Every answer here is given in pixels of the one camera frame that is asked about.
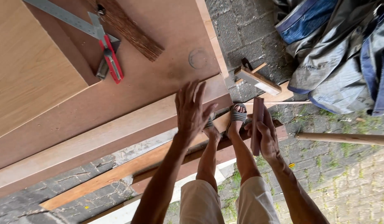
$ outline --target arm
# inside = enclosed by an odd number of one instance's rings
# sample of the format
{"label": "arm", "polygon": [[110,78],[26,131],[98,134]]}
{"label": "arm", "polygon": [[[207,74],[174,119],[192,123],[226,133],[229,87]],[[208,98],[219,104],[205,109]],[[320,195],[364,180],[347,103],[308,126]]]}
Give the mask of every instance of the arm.
{"label": "arm", "polygon": [[[251,124],[245,127],[249,134],[251,128]],[[329,224],[326,217],[301,187],[294,173],[280,155],[276,130],[271,115],[266,108],[264,109],[264,122],[259,122],[256,128],[262,134],[261,154],[272,167],[282,188],[293,223]]]}
{"label": "arm", "polygon": [[196,135],[203,130],[210,114],[218,104],[211,104],[204,112],[202,101],[206,83],[198,81],[186,84],[176,95],[178,133],[162,164],[150,180],[135,212],[132,224],[163,223],[171,201],[175,180],[188,147]]}

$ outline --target beige shorts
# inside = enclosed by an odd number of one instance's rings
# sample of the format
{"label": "beige shorts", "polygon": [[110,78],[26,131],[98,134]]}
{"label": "beige shorts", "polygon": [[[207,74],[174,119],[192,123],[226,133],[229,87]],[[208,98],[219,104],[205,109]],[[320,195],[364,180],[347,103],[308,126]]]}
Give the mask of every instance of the beige shorts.
{"label": "beige shorts", "polygon": [[[271,191],[262,177],[251,177],[240,188],[238,223],[279,224]],[[224,224],[219,196],[206,181],[181,187],[180,224]]]}

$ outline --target gray sandal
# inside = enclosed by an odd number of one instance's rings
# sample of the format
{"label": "gray sandal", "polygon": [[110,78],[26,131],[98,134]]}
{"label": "gray sandal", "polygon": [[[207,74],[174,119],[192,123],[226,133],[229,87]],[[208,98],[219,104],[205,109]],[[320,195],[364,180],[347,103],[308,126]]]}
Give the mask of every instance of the gray sandal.
{"label": "gray sandal", "polygon": [[214,127],[214,124],[213,124],[213,119],[211,118],[211,116],[209,116],[209,120],[207,121],[203,129],[211,128],[211,127]]}
{"label": "gray sandal", "polygon": [[[240,107],[243,107],[245,112],[242,113],[242,112],[239,112],[239,111],[236,111],[235,110],[235,106],[240,106]],[[230,119],[229,119],[229,124],[228,124],[228,127],[227,127],[227,131],[225,132],[226,135],[228,135],[228,129],[230,127],[230,124],[232,122],[235,122],[235,121],[243,121],[243,123],[246,121],[246,117],[247,117],[247,109],[246,109],[246,106],[242,103],[238,103],[238,104],[234,104],[232,106],[232,108],[230,109]]]}

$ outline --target hand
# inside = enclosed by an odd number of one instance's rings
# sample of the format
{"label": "hand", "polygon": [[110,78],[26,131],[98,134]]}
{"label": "hand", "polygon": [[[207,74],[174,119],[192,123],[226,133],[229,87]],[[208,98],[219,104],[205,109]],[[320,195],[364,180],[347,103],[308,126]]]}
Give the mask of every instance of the hand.
{"label": "hand", "polygon": [[217,103],[214,103],[203,111],[203,95],[206,89],[206,82],[198,84],[199,80],[192,83],[188,82],[175,96],[178,133],[185,137],[190,137],[190,140],[193,140],[203,130],[210,114],[218,106]]}
{"label": "hand", "polygon": [[[252,123],[244,126],[244,129],[247,130],[249,136],[252,135]],[[257,122],[255,127],[259,130],[262,135],[261,139],[261,154],[262,157],[268,161],[276,160],[280,156],[279,145],[277,142],[277,134],[274,123],[272,122],[272,117],[269,114],[269,111],[264,108],[264,122]]]}

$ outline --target circular mark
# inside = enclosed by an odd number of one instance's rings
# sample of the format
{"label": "circular mark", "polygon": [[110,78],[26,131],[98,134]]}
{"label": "circular mark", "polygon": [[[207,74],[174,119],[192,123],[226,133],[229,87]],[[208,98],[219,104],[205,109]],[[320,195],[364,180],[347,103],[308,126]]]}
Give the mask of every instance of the circular mark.
{"label": "circular mark", "polygon": [[194,69],[201,69],[206,66],[208,54],[203,48],[196,48],[189,53],[189,64]]}

